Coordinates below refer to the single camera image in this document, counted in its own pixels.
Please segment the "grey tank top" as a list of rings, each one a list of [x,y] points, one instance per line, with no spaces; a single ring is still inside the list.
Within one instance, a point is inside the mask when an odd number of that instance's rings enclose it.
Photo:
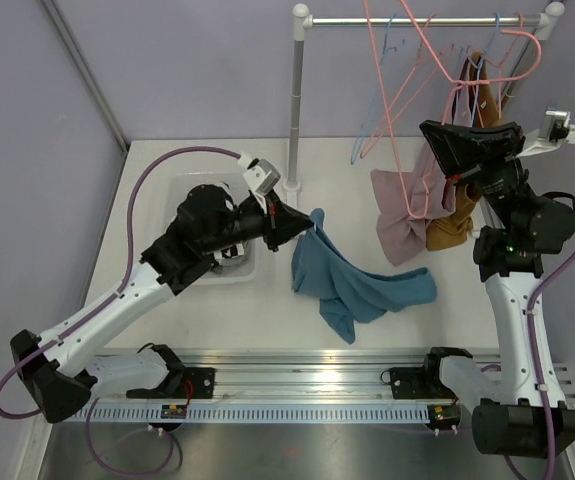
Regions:
[[[220,276],[233,274],[248,263],[251,251],[251,241],[244,241],[216,251],[214,253],[216,265],[212,268],[212,272]]]

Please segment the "pink mauve tank top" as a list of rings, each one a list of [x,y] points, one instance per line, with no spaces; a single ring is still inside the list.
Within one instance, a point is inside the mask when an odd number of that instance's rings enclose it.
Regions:
[[[371,182],[379,216],[376,233],[387,260],[400,266],[426,248],[426,230],[432,220],[452,213],[445,200],[449,183],[428,145],[420,150],[410,172],[373,170]]]

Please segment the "teal blue tank top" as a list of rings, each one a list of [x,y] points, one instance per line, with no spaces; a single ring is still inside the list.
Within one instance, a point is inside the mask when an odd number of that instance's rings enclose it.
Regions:
[[[345,343],[356,340],[355,325],[388,312],[437,299],[431,272],[423,267],[402,274],[370,273],[351,264],[324,230],[325,212],[310,214],[313,227],[301,235],[291,260],[292,290],[319,301],[319,315]]]

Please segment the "light blue hanger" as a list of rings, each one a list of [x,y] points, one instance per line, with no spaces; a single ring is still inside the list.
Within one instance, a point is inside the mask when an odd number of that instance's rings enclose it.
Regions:
[[[393,50],[396,51],[397,47],[396,46],[388,46],[388,36],[389,36],[389,31],[391,29],[391,25],[393,20],[396,18],[396,14],[393,14],[387,21],[386,25],[385,25],[385,33],[384,33],[384,37],[383,37],[383,41],[382,41],[382,47],[380,48],[380,52],[376,55],[376,66],[377,67],[382,67],[384,60],[387,58],[388,53]],[[375,80],[374,86],[371,90],[370,93],[370,98],[369,98],[369,103],[366,109],[365,114],[363,115],[361,124],[360,124],[360,130],[359,133],[354,141],[353,147],[352,147],[352,152],[351,152],[351,157],[350,157],[350,164],[354,165],[360,157],[360,151],[361,148],[363,146],[363,143],[365,142],[365,139],[367,138],[367,133],[370,131],[370,127],[374,127],[375,124],[375,116],[376,116],[376,112],[379,108],[382,107],[382,98],[381,98],[381,90],[380,90],[380,85],[379,85],[379,81]]]

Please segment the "black white striped tank top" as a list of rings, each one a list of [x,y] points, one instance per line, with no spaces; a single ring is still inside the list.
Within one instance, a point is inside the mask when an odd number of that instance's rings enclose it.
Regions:
[[[225,191],[225,206],[229,211],[234,211],[237,207],[231,195],[231,190],[226,182],[217,182],[216,185]],[[232,270],[241,265],[249,255],[249,241],[235,244],[223,249],[215,254],[218,262],[216,271],[222,274],[226,270]]]

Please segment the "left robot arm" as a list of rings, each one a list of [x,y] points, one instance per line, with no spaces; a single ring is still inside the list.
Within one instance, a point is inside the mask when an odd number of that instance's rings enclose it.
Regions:
[[[260,238],[277,250],[313,225],[275,192],[235,203],[226,184],[201,184],[179,204],[165,233],[141,255],[105,298],[54,330],[16,334],[10,347],[18,376],[51,424],[79,412],[91,400],[123,394],[132,399],[183,398],[186,367],[163,344],[139,353],[98,359],[99,351],[128,326],[175,298],[214,269],[220,255]]]

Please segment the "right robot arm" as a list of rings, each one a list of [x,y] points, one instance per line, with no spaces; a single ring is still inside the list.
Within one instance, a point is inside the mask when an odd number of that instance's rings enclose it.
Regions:
[[[433,396],[451,390],[470,411],[479,452],[556,457],[575,441],[575,410],[548,346],[542,258],[559,254],[574,235],[575,197],[536,194],[521,161],[575,144],[575,125],[569,113],[549,111],[530,134],[515,122],[476,128],[426,120],[419,128],[445,177],[475,185],[502,224],[483,227],[473,249],[495,318],[501,377],[492,381],[466,352],[433,349],[422,387]]]

